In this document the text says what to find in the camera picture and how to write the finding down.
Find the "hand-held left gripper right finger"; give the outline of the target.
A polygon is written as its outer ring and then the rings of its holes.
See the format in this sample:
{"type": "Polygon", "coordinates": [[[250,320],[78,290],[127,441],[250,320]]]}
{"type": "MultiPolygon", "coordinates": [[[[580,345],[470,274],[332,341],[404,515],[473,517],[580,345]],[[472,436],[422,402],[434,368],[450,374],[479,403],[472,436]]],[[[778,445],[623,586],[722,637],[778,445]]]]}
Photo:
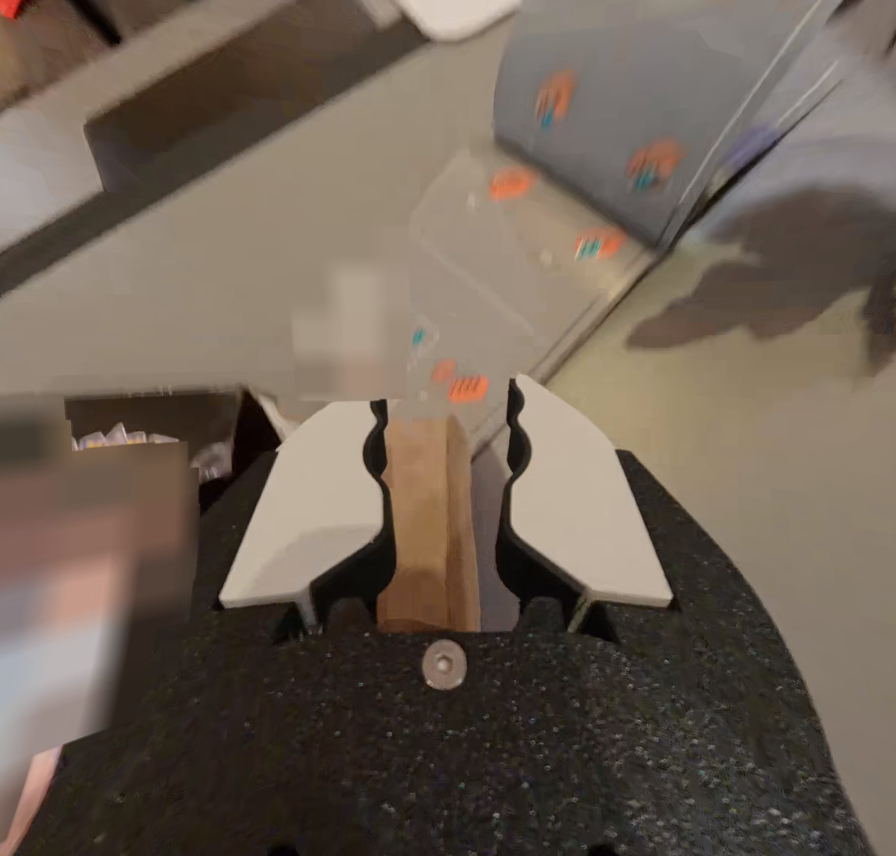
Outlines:
{"type": "Polygon", "coordinates": [[[566,628],[609,628],[605,606],[665,611],[675,594],[610,438],[526,375],[510,381],[497,572],[519,619],[551,603],[566,628]]]}

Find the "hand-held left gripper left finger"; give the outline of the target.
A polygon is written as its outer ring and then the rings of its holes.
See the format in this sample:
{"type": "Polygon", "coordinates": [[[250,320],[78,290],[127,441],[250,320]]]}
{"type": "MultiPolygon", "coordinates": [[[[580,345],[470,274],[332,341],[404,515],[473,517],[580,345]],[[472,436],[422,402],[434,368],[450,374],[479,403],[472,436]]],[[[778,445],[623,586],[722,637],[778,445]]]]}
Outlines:
{"type": "Polygon", "coordinates": [[[388,406],[331,403],[279,446],[218,601],[293,604],[305,628],[358,599],[375,616],[396,570],[388,406]]]}

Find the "brown wooden block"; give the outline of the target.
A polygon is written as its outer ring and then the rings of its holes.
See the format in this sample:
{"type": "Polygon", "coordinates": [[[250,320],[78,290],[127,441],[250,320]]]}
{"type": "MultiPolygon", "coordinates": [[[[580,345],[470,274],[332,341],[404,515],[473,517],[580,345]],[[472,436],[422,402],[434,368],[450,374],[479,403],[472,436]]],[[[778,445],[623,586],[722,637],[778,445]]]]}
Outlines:
{"type": "Polygon", "coordinates": [[[453,415],[397,421],[385,443],[396,566],[376,599],[377,625],[478,632],[471,458],[462,425],[453,415]]]}

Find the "grey desk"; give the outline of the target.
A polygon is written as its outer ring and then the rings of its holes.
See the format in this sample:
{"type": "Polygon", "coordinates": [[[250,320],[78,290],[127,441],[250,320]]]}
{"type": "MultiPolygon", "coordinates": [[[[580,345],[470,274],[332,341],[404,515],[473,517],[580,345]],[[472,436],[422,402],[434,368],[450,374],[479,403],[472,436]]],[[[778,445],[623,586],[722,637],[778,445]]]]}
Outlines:
{"type": "MultiPolygon", "coordinates": [[[[332,400],[324,354],[301,365],[306,335],[332,332],[337,281],[409,272],[409,335],[435,334],[411,291],[420,250],[408,218],[460,148],[491,135],[494,86],[514,23],[428,44],[330,100],[274,139],[159,207],[141,224],[60,263],[2,300],[2,393],[98,395],[243,385],[296,414],[332,400]]],[[[447,406],[434,346],[410,345],[407,398],[447,406]]],[[[474,452],[506,436],[506,398],[455,407],[474,452]]]]}

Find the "clear plastic bag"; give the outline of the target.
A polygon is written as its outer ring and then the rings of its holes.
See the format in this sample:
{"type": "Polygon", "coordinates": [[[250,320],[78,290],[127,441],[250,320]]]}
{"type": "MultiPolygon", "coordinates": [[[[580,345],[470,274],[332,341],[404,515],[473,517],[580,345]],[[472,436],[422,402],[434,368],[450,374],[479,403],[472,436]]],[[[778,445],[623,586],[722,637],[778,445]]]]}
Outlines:
{"type": "Polygon", "coordinates": [[[454,360],[457,377],[487,380],[481,397],[455,398],[468,407],[504,401],[508,380],[531,369],[551,338],[532,250],[490,194],[496,160],[460,148],[408,218],[409,240],[420,250],[411,291],[440,329],[434,362],[454,360]]]}

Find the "grey instruction booklet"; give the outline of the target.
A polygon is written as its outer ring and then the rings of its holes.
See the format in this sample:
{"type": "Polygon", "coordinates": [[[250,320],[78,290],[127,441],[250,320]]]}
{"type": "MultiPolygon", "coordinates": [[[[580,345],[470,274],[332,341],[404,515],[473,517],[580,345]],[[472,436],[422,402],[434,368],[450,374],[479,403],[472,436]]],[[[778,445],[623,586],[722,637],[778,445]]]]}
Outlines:
{"type": "Polygon", "coordinates": [[[503,49],[490,194],[532,250],[544,379],[679,240],[747,134],[798,119],[799,67],[847,0],[524,0],[503,49]]]}

